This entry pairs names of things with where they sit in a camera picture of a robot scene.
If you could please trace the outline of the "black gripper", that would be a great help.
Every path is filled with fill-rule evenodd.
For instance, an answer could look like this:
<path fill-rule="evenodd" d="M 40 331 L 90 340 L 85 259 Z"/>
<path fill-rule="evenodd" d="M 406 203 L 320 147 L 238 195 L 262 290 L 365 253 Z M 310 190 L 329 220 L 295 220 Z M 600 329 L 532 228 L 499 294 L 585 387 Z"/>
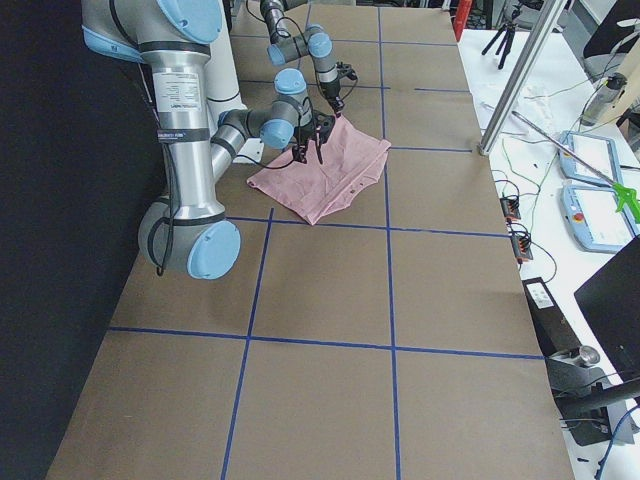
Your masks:
<path fill-rule="evenodd" d="M 332 107 L 336 118 L 341 117 L 345 106 L 341 95 L 341 80 L 343 78 L 353 82 L 351 89 L 357 85 L 358 75 L 351 64 L 337 62 L 330 70 L 317 73 L 317 83 L 321 95 Z"/>
<path fill-rule="evenodd" d="M 293 146 L 291 148 L 292 160 L 306 164 L 309 142 L 315 147 L 318 162 L 323 162 L 322 146 L 329 140 L 334 128 L 334 116 L 322 112 L 313 112 L 309 123 L 294 129 Z"/>

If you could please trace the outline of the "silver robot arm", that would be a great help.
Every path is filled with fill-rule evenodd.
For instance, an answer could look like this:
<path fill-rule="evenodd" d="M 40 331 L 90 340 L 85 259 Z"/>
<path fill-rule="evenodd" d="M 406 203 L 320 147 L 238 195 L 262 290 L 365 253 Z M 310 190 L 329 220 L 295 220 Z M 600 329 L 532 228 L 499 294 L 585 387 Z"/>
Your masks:
<path fill-rule="evenodd" d="M 267 53 L 274 66 L 283 66 L 309 56 L 320 93 L 334 115 L 339 117 L 345 107 L 341 80 L 347 77 L 356 82 L 358 77 L 350 64 L 336 58 L 333 41 L 322 26 L 311 24 L 302 30 L 286 15 L 289 10 L 304 4 L 306 1 L 260 1 L 260 13 L 270 41 Z"/>
<path fill-rule="evenodd" d="M 303 161 L 324 144 L 343 109 L 339 63 L 318 25 L 287 31 L 290 1 L 264 1 L 276 95 L 263 109 L 240 99 L 228 25 L 218 1 L 86 1 L 87 47 L 149 66 L 150 109 L 162 146 L 168 191 L 148 208 L 138 231 L 141 253 L 158 271 L 196 279 L 225 275 L 240 251 L 215 186 L 245 143 L 290 149 Z"/>

